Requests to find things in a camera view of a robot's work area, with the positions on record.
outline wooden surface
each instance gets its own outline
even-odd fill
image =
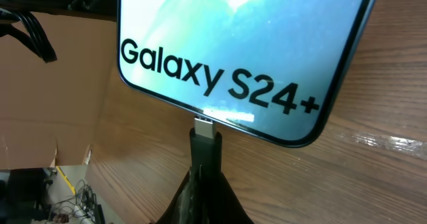
[[[113,69],[87,178],[125,222],[165,211],[189,168],[192,125]],[[427,0],[378,0],[309,147],[219,131],[223,172],[256,223],[427,223]]]

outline brown cardboard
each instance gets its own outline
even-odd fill
[[[0,38],[0,169],[82,164],[115,63],[114,22],[34,14],[58,61]]]

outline phone screen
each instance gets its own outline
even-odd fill
[[[120,0],[131,87],[286,147],[322,131],[374,0]]]

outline black cable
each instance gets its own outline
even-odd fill
[[[24,28],[27,30],[29,37],[25,38],[22,34],[22,32],[15,31],[10,28],[5,28],[5,26],[2,26],[2,29],[5,31],[12,31],[11,36],[14,38],[17,38],[22,44],[24,44],[26,47],[28,47],[32,52],[34,52],[36,55],[38,55],[40,58],[44,60],[44,62],[52,62],[57,60],[57,56],[55,53],[55,50],[53,49],[52,45],[50,44],[46,33],[44,32],[43,28],[41,27],[38,20],[34,17],[33,14],[31,14],[28,11],[8,11],[6,9],[0,8],[0,11],[2,12],[1,17],[4,19],[16,19],[22,22],[24,25]]]
[[[96,194],[83,180],[80,180],[76,186],[81,182],[83,182],[83,186],[78,189],[75,202],[92,221],[97,222],[99,213]]]
[[[53,213],[54,211],[57,211],[57,210],[59,210],[59,212],[58,212],[58,213],[56,213],[56,215],[61,214],[61,212],[64,212],[64,213],[67,213],[67,214],[68,214],[68,218],[69,218],[69,219],[71,219],[71,218],[82,218],[82,217],[84,217],[84,219],[88,218],[88,217],[89,217],[89,215],[88,215],[88,214],[85,214],[85,215],[82,215],[82,216],[77,216],[77,215],[75,214],[75,212],[74,212],[73,208],[72,208],[72,207],[70,207],[70,206],[61,207],[61,206],[62,206],[62,204],[64,204],[64,203],[70,203],[70,204],[72,204],[72,205],[74,205],[74,206],[75,206],[75,205],[76,205],[76,203],[72,203],[72,202],[70,202],[70,200],[73,200],[73,199],[76,199],[76,198],[79,198],[79,197],[78,197],[78,194],[77,194],[77,195],[74,195],[73,197],[70,197],[70,198],[68,198],[68,199],[66,199],[66,200],[59,201],[59,202],[57,202],[57,203],[55,203],[55,204],[52,204],[52,207],[51,207],[51,209],[50,209],[50,211],[49,211],[49,215],[48,215],[48,217],[47,217],[47,219],[46,219],[45,224],[50,223],[50,219],[51,219],[51,217],[52,217],[52,213]],[[70,208],[71,212],[68,212],[68,211],[64,210],[64,208],[66,208],[66,207]]]

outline black phone edge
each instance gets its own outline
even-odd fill
[[[158,93],[155,93],[153,91],[150,91],[148,89],[145,89],[143,87],[138,87],[137,85],[134,85],[130,83],[121,72],[120,69],[120,51],[117,51],[117,68],[119,71],[119,75],[121,80],[126,83],[126,85],[137,89],[138,91],[141,91],[145,94],[148,94],[152,97],[155,97],[157,99],[161,99],[162,101],[165,101],[169,104],[175,105],[176,107],[183,108],[187,111],[191,111],[192,113],[195,113],[196,115],[200,115],[202,117],[205,117],[207,119],[212,119],[214,121],[217,121],[218,123],[221,123],[223,125],[227,125],[228,127],[237,129],[239,131],[243,131],[244,133],[247,133],[249,135],[252,135],[254,137],[263,139],[264,141],[268,141],[270,143],[282,146],[282,147],[288,147],[288,148],[300,148],[305,147],[311,143],[313,143],[322,133],[324,130],[324,127],[326,125],[326,122],[328,120],[328,117],[332,111],[332,107],[334,105],[334,102],[336,100],[336,97],[338,96],[338,92],[340,90],[340,87],[342,85],[342,81],[344,80],[344,77],[347,73],[348,67],[350,66],[350,63],[352,61],[352,58],[354,56],[354,53],[356,52],[357,46],[359,44],[360,38],[363,34],[363,30],[368,22],[368,18],[372,12],[372,8],[375,4],[375,0],[362,0],[362,3],[360,5],[360,8],[358,10],[358,13],[356,15],[356,18],[354,19],[353,27],[350,30],[350,34],[348,35],[348,39],[346,41],[346,45],[344,46],[344,50],[342,51],[341,58],[338,63],[338,67],[336,69],[336,72],[334,74],[334,77],[332,79],[332,82],[330,84],[330,87],[328,89],[328,93],[326,94],[325,101],[322,104],[322,108],[320,110],[318,119],[316,123],[313,126],[313,129],[303,138],[293,141],[287,141],[283,140],[277,137],[273,137],[271,135],[268,135],[266,133],[263,133],[261,131],[257,131],[255,129],[246,127],[239,123],[227,123],[225,121],[221,121],[218,119],[215,119],[213,117],[209,117],[205,114],[203,114],[203,111],[201,109],[192,107],[191,105],[182,103],[181,101],[176,101],[172,98],[160,95]],[[121,0],[117,0],[117,50],[120,50],[121,43],[120,43],[120,23],[121,23]]]

